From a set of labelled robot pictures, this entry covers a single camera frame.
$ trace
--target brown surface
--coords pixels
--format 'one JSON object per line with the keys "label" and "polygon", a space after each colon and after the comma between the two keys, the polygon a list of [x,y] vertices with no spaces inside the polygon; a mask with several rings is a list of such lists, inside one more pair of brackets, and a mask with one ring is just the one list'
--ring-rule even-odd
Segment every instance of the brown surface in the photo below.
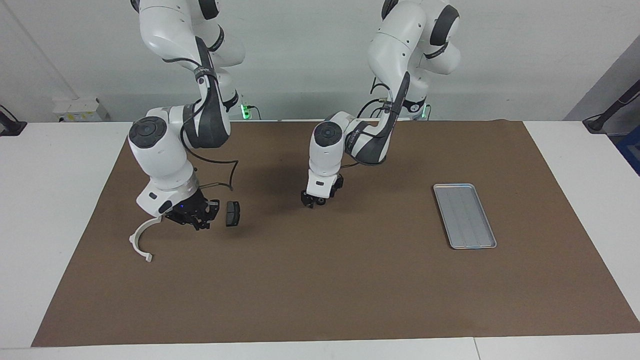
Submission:
{"label": "brown surface", "polygon": [[[148,219],[148,178],[123,149],[33,346],[640,332],[523,124],[404,122],[388,162],[342,171],[323,208],[300,203],[314,124],[234,124],[240,226]],[[227,167],[194,161],[202,183]],[[498,247],[452,250],[431,187],[474,183]]]}

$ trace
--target white robotic arm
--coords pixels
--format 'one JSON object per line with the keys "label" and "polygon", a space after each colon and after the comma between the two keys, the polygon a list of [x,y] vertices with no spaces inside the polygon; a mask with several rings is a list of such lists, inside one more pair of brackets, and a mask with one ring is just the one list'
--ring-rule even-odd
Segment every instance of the white robotic arm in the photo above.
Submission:
{"label": "white robotic arm", "polygon": [[388,102],[376,126],[345,112],[318,124],[311,136],[304,205],[324,205],[342,187],[342,153],[357,163],[375,166],[387,157],[389,141],[403,107],[417,113],[428,90],[426,72],[448,74],[460,63],[460,51],[449,43],[459,15],[441,0],[386,0],[383,23],[369,46],[369,66],[388,89]]}
{"label": "white robotic arm", "polygon": [[[129,145],[150,178],[137,203],[153,217],[164,215],[196,230],[208,229],[220,204],[208,201],[200,191],[185,147],[217,148],[229,138],[227,113],[239,96],[228,72],[214,65],[241,63],[244,47],[214,20],[218,5],[213,0],[131,3],[140,13],[140,33],[147,47],[165,62],[177,62],[192,71],[201,95],[194,104],[149,110],[132,125]],[[236,214],[227,225],[237,225],[239,205],[229,206]]]}

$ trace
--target white tabletop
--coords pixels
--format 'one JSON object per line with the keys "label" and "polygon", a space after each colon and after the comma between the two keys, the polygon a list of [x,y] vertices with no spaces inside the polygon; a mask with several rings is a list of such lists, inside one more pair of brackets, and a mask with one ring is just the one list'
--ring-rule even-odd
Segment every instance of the white tabletop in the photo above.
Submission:
{"label": "white tabletop", "polygon": [[[606,136],[581,123],[525,125],[640,315],[640,177]],[[640,334],[29,348],[129,126],[30,124],[0,138],[0,359],[640,358]]]}

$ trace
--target curved white plastic part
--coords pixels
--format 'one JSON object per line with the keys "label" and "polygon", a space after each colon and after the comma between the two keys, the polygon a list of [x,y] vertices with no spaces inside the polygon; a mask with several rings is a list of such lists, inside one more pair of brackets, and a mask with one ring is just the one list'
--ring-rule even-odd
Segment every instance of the curved white plastic part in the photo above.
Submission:
{"label": "curved white plastic part", "polygon": [[138,245],[138,241],[140,240],[140,236],[142,235],[142,233],[145,232],[145,230],[147,230],[149,227],[151,227],[153,225],[159,224],[160,222],[162,222],[162,217],[157,217],[157,218],[153,218],[151,220],[147,220],[144,223],[142,223],[142,225],[140,225],[138,227],[136,232],[133,233],[129,237],[129,242],[133,246],[133,249],[138,254],[143,256],[145,258],[145,260],[147,261],[147,263],[150,263],[151,260],[153,260],[154,256],[152,254],[149,254],[148,252],[144,252],[144,251],[140,250],[140,246]]}

